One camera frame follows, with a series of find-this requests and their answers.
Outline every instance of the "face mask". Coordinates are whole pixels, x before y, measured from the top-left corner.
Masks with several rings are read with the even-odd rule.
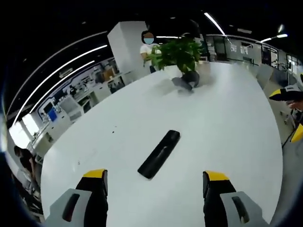
[[[153,38],[144,38],[144,42],[145,42],[146,44],[152,44]]]

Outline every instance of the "white table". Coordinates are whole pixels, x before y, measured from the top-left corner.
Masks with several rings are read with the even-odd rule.
[[[210,71],[204,77],[209,83],[191,95],[179,92],[164,72],[153,73],[106,98],[72,125],[44,159],[45,217],[84,173],[105,168],[108,227],[201,227],[202,172],[213,170],[229,176],[270,222],[283,169],[274,115],[245,69],[211,63]],[[181,139],[156,176],[147,180],[137,169],[170,129],[179,131]]]

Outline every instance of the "green plant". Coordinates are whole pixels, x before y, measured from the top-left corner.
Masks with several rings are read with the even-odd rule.
[[[170,41],[161,46],[154,46],[145,61],[151,60],[154,67],[163,70],[165,66],[177,65],[181,72],[195,70],[195,62],[200,59],[203,48],[188,38]]]

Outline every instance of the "person's hand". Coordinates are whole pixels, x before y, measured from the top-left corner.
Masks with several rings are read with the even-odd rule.
[[[303,101],[300,102],[293,102],[288,105],[291,109],[298,109],[300,111],[303,111]]]

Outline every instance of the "white shirt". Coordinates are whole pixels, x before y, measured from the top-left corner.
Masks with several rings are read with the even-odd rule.
[[[143,44],[140,48],[140,54],[141,53],[147,53],[147,54],[151,54],[152,53],[152,48],[154,46],[159,46],[158,44]],[[147,61],[146,65],[149,67],[152,65],[152,61]]]

